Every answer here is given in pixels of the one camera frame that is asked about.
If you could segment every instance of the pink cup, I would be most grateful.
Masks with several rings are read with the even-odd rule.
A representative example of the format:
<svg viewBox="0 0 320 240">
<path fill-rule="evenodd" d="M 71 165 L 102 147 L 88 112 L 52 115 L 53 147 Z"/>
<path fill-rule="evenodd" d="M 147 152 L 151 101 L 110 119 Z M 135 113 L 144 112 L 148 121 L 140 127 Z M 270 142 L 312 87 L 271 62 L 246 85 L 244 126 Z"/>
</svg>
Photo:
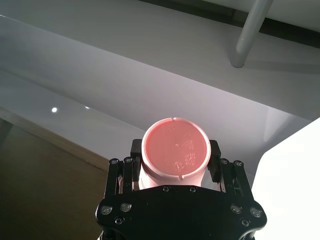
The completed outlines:
<svg viewBox="0 0 320 240">
<path fill-rule="evenodd" d="M 142 139 L 139 188 L 161 185 L 201 186 L 211 146 L 206 133 L 183 118 L 154 123 Z"/>
</svg>

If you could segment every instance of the white wall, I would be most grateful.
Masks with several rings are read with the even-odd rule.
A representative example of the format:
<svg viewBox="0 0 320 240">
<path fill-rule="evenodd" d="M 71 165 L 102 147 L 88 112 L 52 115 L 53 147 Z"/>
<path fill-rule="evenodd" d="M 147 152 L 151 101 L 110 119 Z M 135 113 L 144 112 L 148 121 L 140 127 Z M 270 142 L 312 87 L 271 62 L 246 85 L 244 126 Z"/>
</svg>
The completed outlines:
<svg viewBox="0 0 320 240">
<path fill-rule="evenodd" d="M 249 12 L 255 0 L 204 0 Z M 318 0 L 273 0 L 267 17 L 287 24 L 320 32 L 320 1 Z"/>
<path fill-rule="evenodd" d="M 0 14 L 305 119 L 320 116 L 318 48 L 258 34 L 235 69 L 229 52 L 241 28 L 137 0 L 3 0 Z"/>
<path fill-rule="evenodd" d="M 310 122 L 39 28 L 10 19 L 0 24 L 0 66 L 6 71 L 142 130 L 167 117 L 194 121 L 218 141 L 223 157 L 244 161 L 251 183 L 262 154 Z M 128 143 L 142 130 L 128 135 Z M 120 151 L 124 136 L 114 138 L 117 130 L 112 131 L 110 149 L 118 145 Z"/>
<path fill-rule="evenodd" d="M 107 159 L 130 155 L 144 131 L 52 91 L 0 71 L 0 107 Z"/>
</svg>

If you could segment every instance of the gray pipe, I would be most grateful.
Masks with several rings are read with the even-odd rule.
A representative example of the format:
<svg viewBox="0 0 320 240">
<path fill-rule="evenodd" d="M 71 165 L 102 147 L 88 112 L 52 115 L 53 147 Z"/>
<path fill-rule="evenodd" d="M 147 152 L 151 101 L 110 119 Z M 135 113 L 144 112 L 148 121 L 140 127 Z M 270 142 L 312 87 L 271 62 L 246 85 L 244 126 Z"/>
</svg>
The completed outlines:
<svg viewBox="0 0 320 240">
<path fill-rule="evenodd" d="M 230 60 L 233 67 L 242 68 L 244 66 L 272 2 L 273 0 L 255 0 L 235 46 L 235 53 Z"/>
</svg>

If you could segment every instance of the white ceiling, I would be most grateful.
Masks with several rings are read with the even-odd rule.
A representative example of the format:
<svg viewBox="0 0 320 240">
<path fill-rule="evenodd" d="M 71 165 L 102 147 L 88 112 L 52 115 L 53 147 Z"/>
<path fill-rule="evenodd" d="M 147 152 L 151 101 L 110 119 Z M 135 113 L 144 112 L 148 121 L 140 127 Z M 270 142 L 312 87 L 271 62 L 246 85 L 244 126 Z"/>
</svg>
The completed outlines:
<svg viewBox="0 0 320 240">
<path fill-rule="evenodd" d="M 203 0 L 249 12 L 255 0 Z M 267 17 L 320 32 L 319 0 L 273 0 Z"/>
</svg>

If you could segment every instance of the wooden surface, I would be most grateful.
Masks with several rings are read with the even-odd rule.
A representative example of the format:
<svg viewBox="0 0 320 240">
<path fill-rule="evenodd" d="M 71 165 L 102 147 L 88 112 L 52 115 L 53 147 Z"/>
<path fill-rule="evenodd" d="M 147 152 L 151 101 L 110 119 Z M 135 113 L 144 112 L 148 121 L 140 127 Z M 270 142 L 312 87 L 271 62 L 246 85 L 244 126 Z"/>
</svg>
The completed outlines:
<svg viewBox="0 0 320 240">
<path fill-rule="evenodd" d="M 0 145 L 0 240 L 95 240 L 107 172 L 13 126 Z"/>
</svg>

